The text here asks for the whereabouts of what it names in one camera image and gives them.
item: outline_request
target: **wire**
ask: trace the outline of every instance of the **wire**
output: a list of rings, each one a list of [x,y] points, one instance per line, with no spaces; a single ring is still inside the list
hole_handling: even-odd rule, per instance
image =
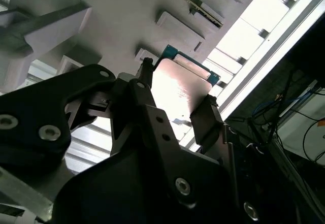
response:
[[[313,94],[317,94],[317,95],[325,95],[325,93],[318,93],[318,92],[311,92]]]
[[[308,134],[308,132],[309,132],[309,130],[315,125],[315,124],[317,124],[318,122],[320,122],[320,121],[323,121],[323,120],[325,120],[325,118],[322,118],[322,119],[320,119],[320,120],[317,120],[317,121],[315,121],[315,122],[313,122],[309,127],[308,127],[308,129],[306,130],[306,132],[305,132],[305,134],[304,134],[304,137],[303,137],[303,150],[304,150],[304,154],[305,154],[305,156],[307,157],[307,159],[309,159],[311,162],[314,162],[315,164],[317,164],[317,165],[319,165],[319,166],[322,166],[323,167],[323,165],[321,165],[321,164],[319,164],[317,161],[325,154],[325,152],[323,151],[323,152],[321,152],[316,158],[315,158],[315,160],[313,160],[312,158],[310,158],[309,157],[309,155],[307,154],[307,152],[306,152],[306,147],[305,147],[305,141],[306,141],[306,136],[307,136],[307,134]]]
[[[301,99],[307,97],[310,93],[311,93],[311,92],[308,91],[308,92],[306,92],[303,96],[300,96],[300,97],[295,98],[295,99],[286,100],[285,102],[293,102],[293,101],[301,100]],[[272,103],[278,102],[278,101],[280,101],[281,98],[282,98],[282,97],[278,97],[278,99],[276,99],[275,101],[267,101],[267,102],[264,102],[264,103],[258,105],[258,106],[254,109],[254,111],[253,111],[253,113],[252,113],[252,116],[255,116],[258,112],[260,112],[260,111],[257,111],[260,107],[262,107],[262,106],[264,106],[264,105],[270,105],[270,104],[272,104]]]
[[[291,111],[294,111],[294,112],[296,112],[296,113],[298,113],[298,114],[300,114],[300,115],[302,115],[302,116],[304,116],[304,117],[307,117],[307,118],[310,119],[310,120],[318,121],[317,119],[314,119],[314,118],[312,118],[312,117],[310,117],[310,116],[307,116],[307,115],[301,113],[300,111],[296,111],[296,110],[294,110],[294,109],[290,109],[290,110],[291,110]]]
[[[304,184],[304,186],[305,186],[305,190],[306,190],[306,192],[308,193],[309,198],[311,199],[311,201],[312,201],[313,204],[314,204],[314,207],[318,210],[318,212],[319,212],[322,216],[324,216],[323,213],[322,213],[322,211],[321,211],[321,209],[319,208],[319,206],[318,206],[317,203],[315,202],[314,197],[311,195],[311,192],[310,192],[310,190],[309,190],[309,187],[308,187],[308,184],[307,184],[305,178],[303,178],[303,177],[301,176],[301,174],[299,173],[297,167],[292,163],[290,157],[287,155],[287,153],[286,153],[286,151],[285,151],[285,149],[284,149],[284,147],[283,147],[282,140],[281,140],[281,138],[280,138],[280,136],[279,136],[279,134],[278,134],[278,125],[276,126],[275,134],[276,134],[276,137],[277,137],[277,139],[278,139],[278,141],[279,141],[279,143],[280,143],[280,145],[281,145],[281,148],[282,148],[282,150],[283,150],[283,154],[285,155],[285,157],[287,158],[287,160],[290,162],[290,164],[293,166],[293,168],[295,169],[295,171],[299,174],[299,176],[300,176],[300,178],[301,178],[301,181],[303,182],[303,184]]]
[[[288,93],[288,90],[289,90],[289,87],[290,87],[290,83],[291,83],[291,80],[293,78],[294,73],[295,73],[295,71],[292,70],[290,72],[290,74],[289,74],[288,81],[287,81],[287,83],[285,85],[285,89],[284,89],[284,92],[283,92],[283,98],[280,100],[278,109],[276,110],[276,113],[275,113],[275,116],[274,116],[274,120],[272,121],[271,130],[270,130],[268,139],[266,141],[267,144],[269,144],[271,142],[272,137],[273,137],[273,134],[274,134],[274,131],[276,130],[276,127],[278,125],[278,121],[280,119],[280,113],[281,113],[282,107],[284,105],[284,101],[285,101],[286,95]]]

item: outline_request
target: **black cable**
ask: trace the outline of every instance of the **black cable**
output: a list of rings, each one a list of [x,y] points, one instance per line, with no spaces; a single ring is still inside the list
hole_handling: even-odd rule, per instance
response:
[[[302,115],[302,116],[304,116],[304,117],[307,117],[308,119],[310,119],[310,120],[313,120],[313,121],[318,121],[317,119],[314,119],[314,118],[312,118],[312,117],[310,117],[310,116],[307,116],[307,115],[305,115],[305,114],[303,114],[303,113],[301,113],[301,112],[299,112],[299,111],[296,111],[296,110],[294,110],[294,109],[290,109],[291,111],[294,111],[294,112],[296,112],[296,113],[298,113],[298,114],[300,114],[300,115]]]
[[[280,136],[279,136],[279,134],[278,134],[278,125],[276,126],[275,134],[276,134],[277,139],[278,139],[278,141],[279,141],[279,143],[280,143],[280,145],[281,145],[281,148],[282,148],[282,150],[283,150],[283,154],[285,155],[285,157],[287,158],[287,160],[291,163],[291,165],[294,167],[295,171],[299,174],[299,176],[300,176],[300,178],[301,178],[301,180],[302,180],[302,182],[303,182],[303,184],[304,184],[304,186],[305,186],[305,190],[307,191],[307,193],[308,193],[308,195],[309,195],[309,198],[311,199],[311,201],[312,201],[313,204],[314,204],[314,207],[315,207],[315,208],[318,210],[318,212],[323,216],[323,213],[322,213],[321,209],[318,207],[318,205],[316,204],[314,198],[313,198],[312,195],[311,195],[311,192],[309,191],[308,184],[307,184],[306,180],[301,176],[301,174],[299,173],[297,167],[292,163],[291,159],[289,158],[289,156],[288,156],[288,155],[286,154],[286,152],[285,152],[285,149],[284,149],[284,147],[283,147],[282,140],[281,140],[281,138],[280,138]]]
[[[325,93],[318,93],[318,92],[310,92],[310,93],[317,94],[317,95],[325,95]]]
[[[322,119],[320,119],[320,120],[317,120],[317,121],[313,122],[313,123],[308,127],[308,129],[306,130],[306,132],[305,132],[305,134],[304,134],[304,137],[303,137],[303,150],[304,150],[304,154],[305,154],[305,156],[306,156],[307,159],[309,159],[311,162],[314,162],[315,164],[317,164],[317,165],[319,165],[319,166],[322,166],[322,167],[323,167],[323,165],[317,163],[317,161],[318,161],[318,160],[319,160],[319,159],[320,159],[320,158],[325,154],[325,152],[324,152],[324,153],[321,152],[321,153],[320,153],[320,154],[315,158],[315,160],[313,160],[312,158],[309,157],[309,155],[308,155],[307,152],[306,152],[305,141],[306,141],[306,136],[307,136],[309,130],[310,130],[310,129],[315,125],[315,124],[317,124],[318,122],[323,121],[323,120],[325,120],[325,118],[322,118]]]
[[[292,80],[292,77],[294,75],[294,70],[292,70],[290,72],[290,75],[289,75],[289,78],[288,78],[288,81],[285,85],[285,89],[284,89],[284,92],[283,92],[283,96],[282,96],[282,99],[280,100],[280,103],[279,103],[279,106],[278,106],[278,109],[275,113],[275,116],[274,116],[274,120],[272,122],[272,127],[271,127],[271,130],[270,130],[270,134],[269,134],[269,137],[268,137],[268,140],[267,140],[267,143],[270,143],[271,140],[272,140],[272,137],[273,137],[273,134],[274,134],[274,131],[277,127],[277,124],[278,124],[278,121],[279,121],[279,117],[280,117],[280,114],[281,114],[281,110],[282,110],[282,106],[285,102],[285,98],[286,98],[286,95],[288,93],[288,90],[289,90],[289,87],[290,87],[290,83],[291,83],[291,80]]]

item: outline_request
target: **bolt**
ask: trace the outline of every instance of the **bolt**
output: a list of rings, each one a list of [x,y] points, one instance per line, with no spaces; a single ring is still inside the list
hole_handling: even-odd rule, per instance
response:
[[[0,130],[13,129],[18,125],[18,119],[12,115],[0,115]]]
[[[109,75],[107,72],[105,72],[105,71],[101,71],[100,74],[101,74],[102,76],[104,76],[104,77],[109,77],[109,76],[110,76],[110,75]]]
[[[56,126],[45,125],[40,128],[39,136],[46,141],[56,141],[61,136],[61,131]]]
[[[182,195],[186,196],[186,195],[189,195],[189,193],[191,192],[191,188],[190,188],[188,182],[185,179],[181,178],[181,177],[176,179],[175,185],[176,185],[177,190]]]
[[[137,85],[140,87],[140,88],[144,88],[144,84],[143,83],[140,83],[140,82],[137,82]]]
[[[244,210],[246,214],[254,221],[258,221],[258,215],[255,208],[248,202],[244,203]]]

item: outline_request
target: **screw hole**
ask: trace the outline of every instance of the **screw hole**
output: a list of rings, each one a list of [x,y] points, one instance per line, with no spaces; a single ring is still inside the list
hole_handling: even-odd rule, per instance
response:
[[[156,117],[156,119],[157,119],[157,121],[159,121],[160,123],[163,123],[164,122],[164,120],[161,118],[161,117]]]
[[[167,134],[163,134],[162,138],[165,139],[166,141],[170,141],[170,137]]]
[[[12,120],[9,118],[2,118],[0,119],[0,124],[1,125],[5,125],[5,126],[9,126],[12,124]]]
[[[49,136],[54,136],[55,135],[55,131],[53,129],[46,129],[45,133]]]
[[[181,182],[181,183],[179,183],[179,186],[180,186],[180,188],[181,188],[182,190],[187,190],[187,186],[186,186],[185,183]]]

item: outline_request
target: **orange label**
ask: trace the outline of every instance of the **orange label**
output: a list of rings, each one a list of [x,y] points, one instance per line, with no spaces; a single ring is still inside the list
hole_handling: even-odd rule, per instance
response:
[[[318,124],[317,124],[317,126],[325,126],[325,120],[319,121]]]

